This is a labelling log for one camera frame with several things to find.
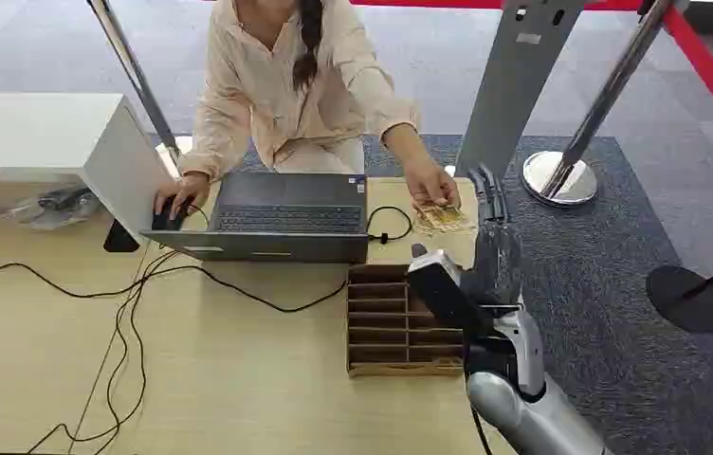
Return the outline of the person's right hand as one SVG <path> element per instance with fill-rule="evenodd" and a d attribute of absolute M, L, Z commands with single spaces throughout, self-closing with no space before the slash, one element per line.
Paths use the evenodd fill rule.
<path fill-rule="evenodd" d="M 180 206 L 191 199 L 188 213 L 202 209 L 210 195 L 210 177 L 206 173 L 188 172 L 180 178 L 161 185 L 155 193 L 154 213 L 160 214 L 168 209 L 169 217 L 174 219 Z"/>

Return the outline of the person's left hand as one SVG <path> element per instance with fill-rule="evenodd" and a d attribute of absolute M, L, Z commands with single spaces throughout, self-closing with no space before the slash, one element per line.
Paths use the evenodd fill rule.
<path fill-rule="evenodd" d="M 402 168 L 412 201 L 417 207 L 462 206 L 454 179 L 430 156 L 405 159 Z"/>

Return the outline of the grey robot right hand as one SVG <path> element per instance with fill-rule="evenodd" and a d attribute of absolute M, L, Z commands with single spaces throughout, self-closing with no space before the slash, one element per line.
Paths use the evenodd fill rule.
<path fill-rule="evenodd" d="M 521 307 L 521 242 L 513 229 L 503 182 L 486 165 L 468 171 L 477 197 L 473 266 L 461 289 L 474 303 L 504 314 Z"/>

